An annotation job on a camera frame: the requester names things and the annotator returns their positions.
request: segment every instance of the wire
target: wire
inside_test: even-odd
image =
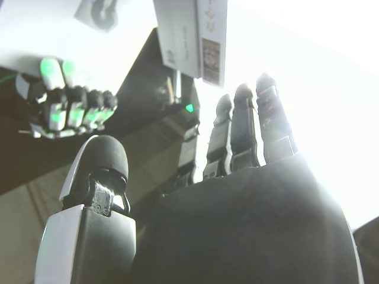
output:
[[[12,79],[12,78],[15,78],[15,77],[16,77],[16,74],[10,74],[10,75],[7,75],[7,76],[0,78],[0,85],[6,81]]]

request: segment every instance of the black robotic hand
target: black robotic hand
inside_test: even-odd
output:
[[[104,129],[117,108],[115,95],[86,86],[73,62],[45,57],[39,67],[41,78],[16,78],[33,137],[56,139]]]

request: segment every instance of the tiled floor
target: tiled floor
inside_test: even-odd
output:
[[[129,160],[131,206],[176,173],[184,129],[165,118],[120,139]],[[70,165],[0,196],[0,275],[3,283],[33,282],[39,242],[49,216],[58,212]]]

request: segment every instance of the green cable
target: green cable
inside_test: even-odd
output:
[[[8,76],[4,76],[3,78],[0,78],[0,85],[3,84],[4,82],[12,79],[12,78],[15,78],[16,75],[15,74],[11,74],[11,75],[8,75]]]

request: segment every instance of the barcode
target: barcode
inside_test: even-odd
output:
[[[220,83],[220,44],[215,41],[202,39],[203,41],[203,79]]]

